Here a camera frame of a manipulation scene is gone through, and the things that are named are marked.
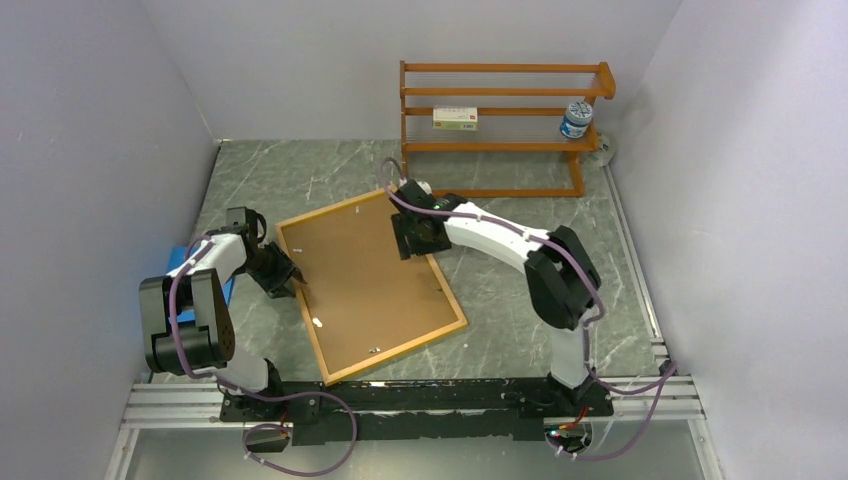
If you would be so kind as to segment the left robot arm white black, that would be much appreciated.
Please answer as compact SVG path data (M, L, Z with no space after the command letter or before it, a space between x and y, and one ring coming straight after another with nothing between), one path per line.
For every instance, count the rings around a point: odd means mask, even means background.
M248 207L226 212L223 226L198 237L183 261L139 286L144 354L153 373L211 379L246 397L262 420L286 406L273 363L238 346L225 285L248 275L272 298L294 296L301 270L276 243L268 243L263 215Z

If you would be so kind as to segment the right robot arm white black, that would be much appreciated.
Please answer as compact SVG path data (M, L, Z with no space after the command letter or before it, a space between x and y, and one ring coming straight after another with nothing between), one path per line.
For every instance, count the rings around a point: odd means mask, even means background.
M552 330L551 405L577 413L593 383L588 327L605 313L600 276L577 234L565 226L523 226L459 195L437 197L414 180L387 193L397 210L391 221L402 259L464 246L524 275L535 314Z

